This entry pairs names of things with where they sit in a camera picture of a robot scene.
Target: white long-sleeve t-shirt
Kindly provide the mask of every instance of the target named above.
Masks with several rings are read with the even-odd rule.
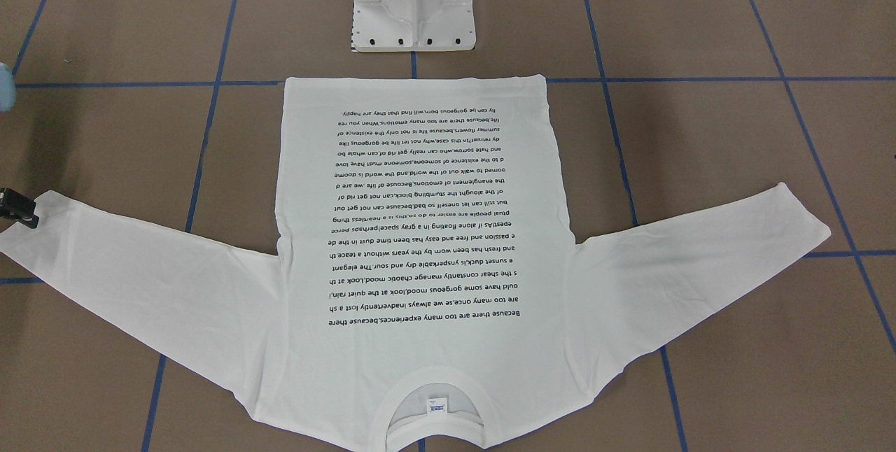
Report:
[[[265,255],[48,192],[0,251],[257,421],[483,448],[585,407],[830,231],[783,184],[574,243],[542,76],[295,79]]]

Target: black object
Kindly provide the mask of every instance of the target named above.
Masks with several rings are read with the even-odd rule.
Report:
[[[0,188],[0,218],[16,220],[29,228],[38,227],[41,220],[34,215],[34,200],[10,188]]]

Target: neckline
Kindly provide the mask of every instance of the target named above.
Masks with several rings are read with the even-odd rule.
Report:
[[[472,414],[464,415],[464,411],[422,414],[402,419],[390,429],[391,417],[404,398],[417,388],[433,383],[451,384],[463,391],[476,407],[479,419]],[[369,444],[371,450],[392,452],[433,435],[463,439],[483,449],[500,441],[497,437],[501,429],[491,399],[479,382],[461,370],[444,366],[417,369],[391,386],[372,420]]]

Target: clothing tag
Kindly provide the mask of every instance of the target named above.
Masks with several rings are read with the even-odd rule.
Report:
[[[426,415],[448,414],[448,398],[429,398],[426,400]]]

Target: sleeve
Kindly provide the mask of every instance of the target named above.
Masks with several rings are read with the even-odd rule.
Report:
[[[49,191],[0,251],[100,318],[255,403],[279,259],[110,215]]]
[[[569,356],[598,394],[651,353],[831,235],[787,186],[588,239],[567,274]]]

